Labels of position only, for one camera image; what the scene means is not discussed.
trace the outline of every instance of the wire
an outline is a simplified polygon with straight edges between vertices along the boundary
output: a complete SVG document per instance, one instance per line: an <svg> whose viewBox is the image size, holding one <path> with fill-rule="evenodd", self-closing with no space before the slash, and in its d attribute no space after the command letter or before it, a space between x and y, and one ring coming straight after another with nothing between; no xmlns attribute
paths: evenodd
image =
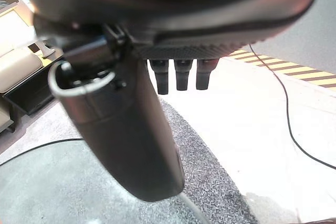
<svg viewBox="0 0 336 224"><path fill-rule="evenodd" d="M211 224L211 222L206 218L204 213L188 198L185 193L180 193L178 195L181 201L183 201L187 207L194 213L195 217L199 219L202 224Z"/></svg>
<svg viewBox="0 0 336 224"><path fill-rule="evenodd" d="M287 93L287 90L286 90L286 87L285 85L283 84L283 82L280 80L280 78L275 74L275 72L256 54L256 52L253 50L251 44L249 44L250 46L250 49L251 51L253 52L253 54L258 58L258 60L264 64L264 66L266 66L268 68L269 71L271 71L273 73L273 75L275 76L275 78L277 78L277 80L279 81L279 83L281 84L284 92L285 92L285 96L286 96L286 114L287 114L287 125L288 125L288 130L289 130L289 134L290 134L290 137L292 138L293 142L295 143L295 145L297 146L297 148L299 148L305 155L307 155L308 157L310 157L312 160L322 164L322 165L325 165L329 168L332 168L332 169L335 169L336 170L336 166L333 166L333 165L330 165L322 160L319 160L318 158L310 155L308 152L306 152L300 145L299 143L295 140L294 136L293 136L293 133L292 133L292 128L290 126L290 120L289 120L289 101L288 101L288 93Z"/></svg>
<svg viewBox="0 0 336 224"><path fill-rule="evenodd" d="M45 147L45 146L48 146L48 145L52 145L52 144L58 144L58 143L63 143L63 142L71 142L71 141L83 141L82 138L70 138L70 139L63 139L63 140L57 140L57 141L53 141L53 142L50 142L50 143L46 143L46 144L42 144L42 145L39 145L39 146L36 146L32 149L29 149L25 152L22 152L12 158L10 158L9 160L3 162L2 164L0 164L0 167L7 164L8 162L28 153L28 152L31 152L31 151L34 151L36 149L39 149L39 148L42 148L42 147ZM179 194L179 198L180 200L182 200L188 207L189 209L194 213L195 217L198 218L202 224L211 224L211 222L206 218L206 216L201 212L201 210L188 198L188 196L186 196L184 193L180 193Z"/></svg>
<svg viewBox="0 0 336 224"><path fill-rule="evenodd" d="M42 145L36 146L36 147L34 147L34 148L32 148L32 149L29 149L29 150L27 150L27 151L25 151L25 152L22 152L22 153L20 153L20 154L18 154L18 155L16 155L16 156L10 158L9 160L3 162L2 164L0 164L0 167L3 166L3 165L5 165L5 164L7 164L8 162L10 162L10 161L16 159L17 157L20 157L20 156L22 156L22 155L24 155L24 154L26 154L26 153L28 153L28 152L31 152L31 151L33 151L33 150L36 150L36 149L39 149L39 148L42 148L42 147L45 147L45 146L48 146L48 145L51 145L51 144L58 144L58 143L71 142L71 141L83 141L83 139L82 139L82 138L63 139L63 140L52 141L52 142L50 142L50 143L46 143L46 144L42 144Z"/></svg>

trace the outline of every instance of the yellow and black warning tape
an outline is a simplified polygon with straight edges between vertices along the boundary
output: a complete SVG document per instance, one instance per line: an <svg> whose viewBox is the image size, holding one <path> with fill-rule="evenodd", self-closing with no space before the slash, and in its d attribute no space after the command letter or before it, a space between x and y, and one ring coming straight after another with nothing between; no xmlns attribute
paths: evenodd
<svg viewBox="0 0 336 224"><path fill-rule="evenodd" d="M288 62L266 55L258 55L276 73L283 73L296 79L336 91L336 74L320 71L314 68L305 67L293 62ZM253 52L238 50L229 55L230 58L265 67Z"/></svg>

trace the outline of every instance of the beige cushion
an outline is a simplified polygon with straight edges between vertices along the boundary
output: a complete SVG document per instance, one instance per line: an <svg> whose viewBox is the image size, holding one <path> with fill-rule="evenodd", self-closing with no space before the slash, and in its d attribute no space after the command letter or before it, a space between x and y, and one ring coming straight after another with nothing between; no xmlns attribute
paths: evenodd
<svg viewBox="0 0 336 224"><path fill-rule="evenodd" d="M14 49L0 57L0 93L5 93L42 67L41 60L28 48Z"/></svg>
<svg viewBox="0 0 336 224"><path fill-rule="evenodd" d="M13 50L13 45L7 40L0 41L0 57Z"/></svg>
<svg viewBox="0 0 336 224"><path fill-rule="evenodd" d="M0 99L0 132L13 123L9 116L9 108L7 104Z"/></svg>

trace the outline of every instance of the black cylindrical handle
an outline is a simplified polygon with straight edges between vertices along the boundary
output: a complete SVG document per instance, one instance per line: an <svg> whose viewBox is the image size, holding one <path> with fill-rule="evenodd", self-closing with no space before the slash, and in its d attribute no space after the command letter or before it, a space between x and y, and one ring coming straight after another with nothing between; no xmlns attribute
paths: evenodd
<svg viewBox="0 0 336 224"><path fill-rule="evenodd" d="M70 88L59 63L50 71L49 85L94 154L125 189L145 201L179 194L183 168L144 62L129 59L115 72Z"/></svg>

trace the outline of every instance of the robotic arm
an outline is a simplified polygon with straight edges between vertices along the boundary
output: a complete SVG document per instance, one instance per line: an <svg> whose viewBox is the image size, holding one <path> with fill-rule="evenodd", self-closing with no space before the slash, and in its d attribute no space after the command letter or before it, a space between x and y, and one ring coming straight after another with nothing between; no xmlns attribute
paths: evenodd
<svg viewBox="0 0 336 224"><path fill-rule="evenodd" d="M265 40L299 19L314 0L31 0L41 38L65 61L49 86L92 151L130 193L146 201L179 194L184 173L150 83L168 93L169 59L186 90L206 90L220 57Z"/></svg>

